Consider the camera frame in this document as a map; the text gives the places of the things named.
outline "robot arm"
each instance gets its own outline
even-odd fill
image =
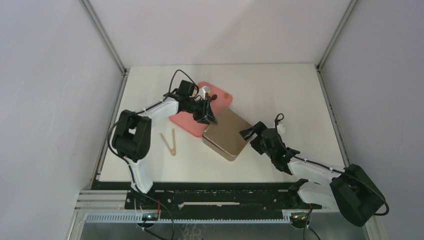
[[[340,213],[353,225],[362,227],[384,204],[383,194],[358,165],[334,166],[311,161],[297,155],[299,151],[286,147],[281,139],[284,126],[281,119],[275,120],[275,128],[267,128],[258,122],[240,135],[250,141],[259,154],[265,153],[281,172],[300,178],[289,188],[291,204],[300,207],[318,204]]]
[[[166,93],[164,98],[142,111],[121,112],[113,134],[112,147],[128,163],[133,189],[147,193],[153,185],[149,161],[146,159],[152,127],[181,111],[193,114],[198,123],[218,123],[211,109],[211,99],[197,99],[193,96],[195,87],[193,83],[182,80],[178,88]]]

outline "metal frame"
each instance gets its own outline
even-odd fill
[[[105,130],[104,135],[103,135],[102,145],[101,145],[100,151],[98,153],[97,162],[96,162],[95,168],[94,168],[92,176],[91,176],[90,186],[92,186],[94,184],[94,182],[97,181],[99,176],[100,176],[100,173],[101,173],[101,170],[102,170],[102,167],[103,167],[103,162],[105,161],[106,152],[108,150],[107,139],[108,139],[109,129],[115,123],[115,119],[118,115],[119,106],[120,106],[121,101],[122,101],[122,95],[124,94],[125,86],[126,86],[127,80],[128,80],[128,74],[129,74],[129,71],[127,71],[122,76],[118,90],[116,91],[116,97],[115,97],[115,100],[113,101],[112,111],[110,111],[108,124],[107,124],[106,130]]]
[[[109,35],[105,30],[105,27],[103,27],[103,24],[99,19],[99,16],[94,10],[92,3],[90,2],[90,0],[79,0],[79,2],[81,3],[82,8],[87,13],[87,16],[90,18],[91,23],[94,26],[94,29],[100,36],[104,46],[106,47],[107,51],[110,53],[110,56],[115,61],[116,66],[119,68],[122,74],[125,74],[127,70],[124,64],[122,63],[121,58],[119,57],[118,52],[115,49],[111,39],[109,38]]]
[[[112,111],[108,121],[108,128],[104,134],[104,143],[98,155],[98,162],[96,168],[93,172],[93,178],[91,179],[91,186],[96,182],[97,176],[101,173],[103,161],[105,159],[105,154],[107,151],[106,139],[108,129],[115,122],[115,118],[118,114],[119,106],[122,100],[122,95],[124,93],[125,85],[128,79],[128,70],[125,68],[121,58],[119,57],[112,41],[110,40],[103,24],[101,23],[96,11],[93,8],[90,0],[79,0],[88,17],[90,18],[94,29],[99,34],[104,46],[110,53],[111,57],[114,59],[117,67],[122,73],[122,79],[116,93],[116,98],[112,107]],[[343,14],[340,23],[338,24],[334,34],[328,43],[325,51],[316,65],[316,72],[318,75],[319,83],[322,88],[322,92],[327,104],[328,112],[330,114],[331,122],[333,124],[334,132],[336,134],[337,142],[342,153],[343,162],[346,166],[350,164],[348,151],[346,145],[343,141],[342,134],[338,125],[337,116],[335,110],[333,109],[333,104],[331,97],[329,96],[325,79],[322,76],[322,69],[327,62],[327,59],[336,44],[337,40],[344,27],[346,26],[349,17],[351,16],[353,10],[357,6],[359,0],[351,0],[346,11]],[[127,222],[140,222],[143,215],[138,215],[138,212],[134,209],[126,210],[125,204],[128,204],[127,199],[128,191],[127,190],[82,190],[79,194],[77,203],[75,205],[74,213],[71,218],[69,229],[66,234],[67,240],[79,240],[83,231],[85,222],[102,222],[102,223],[127,223]],[[155,213],[154,209],[143,209],[144,213]],[[205,220],[202,223],[289,223],[289,217],[291,213],[304,213],[305,210],[301,209],[287,209],[281,211],[280,219],[249,219],[249,220]],[[328,209],[317,210],[317,212],[328,212]],[[168,223],[169,219],[163,219],[159,222]],[[192,219],[176,219],[175,223],[194,223]],[[385,232],[383,230],[382,224],[377,217],[373,217],[365,225],[368,232],[370,240],[385,240]]]
[[[346,23],[348,22],[349,18],[352,15],[352,12],[354,11],[355,7],[357,6],[359,0],[350,0],[349,5],[346,8],[346,11],[344,11],[343,17],[341,18],[340,22],[338,23],[330,42],[328,43],[327,47],[325,48],[325,51],[319,60],[319,63],[317,65],[317,69],[319,72],[323,69],[323,66],[326,64],[327,59],[329,58],[329,55],[336,44],[337,40],[340,37],[340,34],[342,33],[343,29],[346,26]]]

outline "pink cutting board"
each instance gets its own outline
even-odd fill
[[[210,96],[213,96],[214,94],[216,94],[217,96],[215,100],[210,102],[210,107],[212,108],[212,112],[215,116],[221,110],[226,109],[230,106],[231,102],[233,101],[233,96],[231,94],[205,81],[202,81],[198,84],[199,88],[202,88],[204,86],[209,86]],[[203,131],[208,126],[207,124],[197,123],[193,119],[193,114],[183,111],[170,116],[169,119],[176,125],[180,126],[184,130],[198,138],[202,137]]]

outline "cable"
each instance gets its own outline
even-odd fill
[[[306,214],[305,227],[303,228],[303,240],[306,240],[306,228],[308,227],[308,219],[309,219],[309,216],[311,216],[312,209],[313,209],[312,204],[309,204],[309,211]]]
[[[315,236],[316,236],[316,238],[318,238],[318,240],[321,240],[321,238],[320,238],[320,236],[318,236],[318,234],[317,234],[317,232],[316,231],[314,231],[311,227],[308,227],[308,229],[313,233],[313,234],[315,234]]]
[[[183,73],[184,75],[186,75],[187,76],[187,78],[188,79],[190,79],[190,81],[196,86],[196,96],[199,94],[199,86],[193,81],[193,79],[187,74],[187,73],[185,73],[183,70],[181,70],[181,69],[177,69],[175,72],[174,72],[174,74],[172,75],[172,78],[171,78],[171,81],[170,81],[170,83],[169,83],[169,89],[168,89],[168,93],[170,94],[171,93],[171,88],[172,88],[172,83],[174,82],[174,78],[175,78],[175,76],[177,75],[177,73],[178,72],[181,72],[181,73]],[[169,217],[171,218],[171,223],[172,223],[172,236],[171,236],[171,238],[170,238],[170,240],[173,240],[174,239],[174,234],[175,234],[175,224],[174,224],[174,218],[172,217],[172,214],[171,214],[171,211],[165,206],[165,205],[163,205],[161,202],[159,202],[159,201],[157,201],[156,199],[154,199],[154,198],[152,198],[152,197],[150,197],[150,196],[148,196],[147,194],[145,194],[145,193],[143,193],[141,190],[140,190],[140,188],[139,188],[139,186],[137,185],[137,183],[136,183],[136,180],[135,180],[135,178],[134,178],[134,172],[133,172],[133,169],[131,168],[131,165],[130,165],[130,162],[127,160],[127,159],[125,159],[124,157],[122,157],[122,156],[120,156],[116,151],[114,151],[114,149],[112,148],[112,146],[111,146],[111,137],[112,137],[112,132],[113,132],[113,130],[114,130],[114,128],[116,128],[116,126],[121,122],[121,121],[123,121],[124,119],[127,119],[127,118],[130,118],[130,117],[132,117],[132,116],[135,116],[135,115],[138,115],[138,114],[142,114],[142,113],[144,113],[144,112],[146,112],[146,111],[148,111],[148,110],[150,110],[150,109],[152,109],[152,108],[154,108],[154,107],[156,107],[157,105],[159,105],[159,104],[161,104],[163,101],[165,101],[166,99],[168,98],[168,96],[166,96],[162,101],[160,101],[160,102],[157,102],[157,103],[155,103],[155,104],[153,104],[152,106],[150,106],[150,107],[148,107],[148,108],[146,108],[146,109],[144,109],[144,110],[142,110],[142,111],[138,111],[138,112],[134,112],[134,113],[132,113],[132,114],[129,114],[129,115],[127,115],[127,116],[125,116],[124,118],[122,118],[122,119],[119,119],[117,122],[115,122],[113,125],[112,125],[112,127],[110,127],[110,129],[109,129],[109,132],[107,133],[107,148],[115,155],[115,156],[117,156],[118,158],[120,158],[120,159],[122,159],[124,162],[126,162],[126,164],[128,165],[128,168],[129,168],[129,173],[130,173],[130,175],[131,175],[131,181],[132,181],[132,183],[134,184],[134,186],[135,186],[135,188],[136,188],[136,190],[140,193],[140,194],[142,194],[144,197],[146,197],[146,198],[148,198],[148,199],[150,199],[150,200],[152,200],[152,201],[154,201],[154,202],[156,202],[157,204],[159,204],[160,206],[162,206],[168,213],[169,213]],[[151,234],[151,235],[153,235],[153,236],[155,236],[156,238],[158,238],[158,239],[161,239],[161,240],[167,240],[166,238],[163,238],[163,237],[161,237],[161,236],[159,236],[159,235],[157,235],[157,234],[155,234],[155,233],[153,233],[153,232],[151,232],[150,230],[147,230],[146,228],[144,228],[143,229],[144,231],[146,231],[147,233],[149,233],[149,234]]]
[[[349,174],[349,173],[347,173],[347,172],[342,172],[342,171],[339,171],[339,170],[336,170],[336,169],[330,168],[330,167],[328,167],[328,166],[326,166],[326,165],[324,165],[324,164],[321,164],[321,163],[319,163],[319,162],[315,162],[315,161],[308,160],[308,159],[306,159],[306,158],[301,158],[301,157],[295,156],[295,155],[293,155],[291,152],[289,152],[289,151],[287,150],[286,146],[284,145],[283,140],[281,139],[281,136],[280,136],[280,134],[278,134],[278,130],[277,130],[277,124],[278,124],[281,120],[283,120],[283,119],[284,119],[284,114],[282,114],[282,113],[277,114],[277,116],[276,116],[276,117],[275,117],[275,119],[274,119],[274,127],[275,127],[275,130],[277,131],[277,137],[278,137],[278,140],[279,140],[279,142],[280,142],[281,146],[283,147],[283,149],[284,149],[284,150],[285,150],[285,151],[286,151],[286,152],[287,152],[290,156],[292,156],[292,157],[293,157],[293,158],[295,158],[295,159],[298,159],[298,160],[304,161],[304,162],[306,162],[306,163],[315,164],[315,165],[318,165],[318,166],[320,166],[320,167],[322,167],[322,168],[324,168],[324,169],[327,169],[327,170],[329,170],[329,171],[332,171],[332,172],[335,172],[335,173],[341,174],[341,175],[343,175],[343,176],[346,176],[346,177],[348,177],[348,178],[351,178],[351,179],[353,179],[353,180],[357,181],[358,183],[360,183],[360,184],[364,185],[366,188],[368,188],[369,190],[371,190],[371,191],[372,191],[375,195],[377,195],[377,196],[380,198],[380,200],[383,202],[384,206],[385,206],[385,212],[383,212],[383,213],[374,213],[374,215],[375,215],[375,216],[386,216],[387,214],[389,214],[390,208],[389,208],[389,204],[386,202],[385,197],[384,197],[384,196],[382,196],[382,195],[380,195],[379,193],[377,193],[377,191],[375,191],[372,187],[370,187],[370,186],[369,186],[368,184],[366,184],[365,182],[363,182],[363,181],[359,180],[357,177],[352,176],[352,175],[350,175],[350,174]]]

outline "white table surface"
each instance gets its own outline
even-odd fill
[[[286,145],[301,156],[343,166],[324,95],[313,64],[232,64],[133,66],[119,106],[118,115],[138,111],[168,91],[175,70],[182,69],[196,82],[209,82],[232,94],[230,108],[252,125],[262,121],[269,128],[278,113],[285,119]],[[180,80],[178,73],[172,89]],[[176,156],[171,156],[160,131],[172,144],[175,129]],[[225,160],[169,119],[151,130],[148,153],[154,182],[264,183],[293,182],[298,178],[280,172],[266,154],[259,155],[247,144],[233,162]],[[107,152],[100,181],[130,181],[127,165]]]

